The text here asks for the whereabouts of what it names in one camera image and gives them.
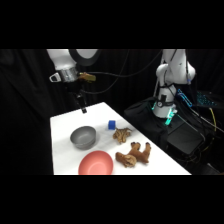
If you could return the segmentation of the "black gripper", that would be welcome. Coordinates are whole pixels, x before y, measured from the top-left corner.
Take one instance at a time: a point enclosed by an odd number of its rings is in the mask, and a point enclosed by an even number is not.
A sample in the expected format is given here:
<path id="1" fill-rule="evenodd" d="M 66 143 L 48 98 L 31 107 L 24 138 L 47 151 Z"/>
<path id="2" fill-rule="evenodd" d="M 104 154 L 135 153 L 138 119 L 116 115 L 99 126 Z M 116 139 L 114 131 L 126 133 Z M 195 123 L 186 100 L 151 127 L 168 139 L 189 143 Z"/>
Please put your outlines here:
<path id="1" fill-rule="evenodd" d="M 83 87 L 84 87 L 84 81 L 83 80 L 76 80 L 74 82 L 69 82 L 65 84 L 67 91 L 74 96 L 74 101 L 78 109 L 82 110 L 82 113 L 87 113 L 86 109 L 86 102 L 83 98 Z"/>

